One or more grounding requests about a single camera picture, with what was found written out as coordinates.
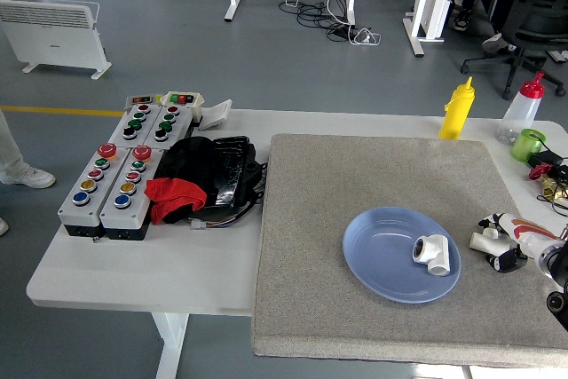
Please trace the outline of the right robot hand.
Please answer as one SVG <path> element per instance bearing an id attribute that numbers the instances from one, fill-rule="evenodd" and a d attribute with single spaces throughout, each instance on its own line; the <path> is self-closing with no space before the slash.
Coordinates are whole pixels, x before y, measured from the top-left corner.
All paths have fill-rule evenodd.
<path id="1" fill-rule="evenodd" d="M 481 233 L 473 233 L 471 249 L 485 253 L 497 272 L 512 272 L 532 259 L 540 270 L 552 277 L 552 264 L 565 241 L 546 228 L 512 214 L 492 214 L 478 222 Z"/>

